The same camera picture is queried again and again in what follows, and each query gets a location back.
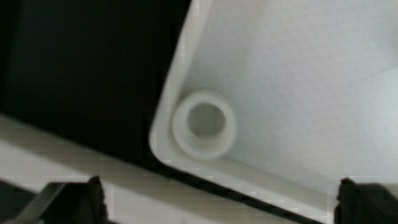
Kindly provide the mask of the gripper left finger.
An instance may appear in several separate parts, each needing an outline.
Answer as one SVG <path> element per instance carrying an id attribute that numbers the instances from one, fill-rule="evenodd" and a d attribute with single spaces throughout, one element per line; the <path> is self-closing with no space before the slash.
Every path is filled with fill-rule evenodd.
<path id="1" fill-rule="evenodd" d="M 102 179 L 50 182 L 11 224 L 107 224 Z"/>

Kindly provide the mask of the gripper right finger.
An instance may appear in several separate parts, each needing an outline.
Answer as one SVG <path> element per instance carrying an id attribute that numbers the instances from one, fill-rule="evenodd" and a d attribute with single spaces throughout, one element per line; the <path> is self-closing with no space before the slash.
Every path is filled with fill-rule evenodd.
<path id="1" fill-rule="evenodd" d="M 398 198 L 379 183 L 341 180 L 334 224 L 398 224 Z"/>

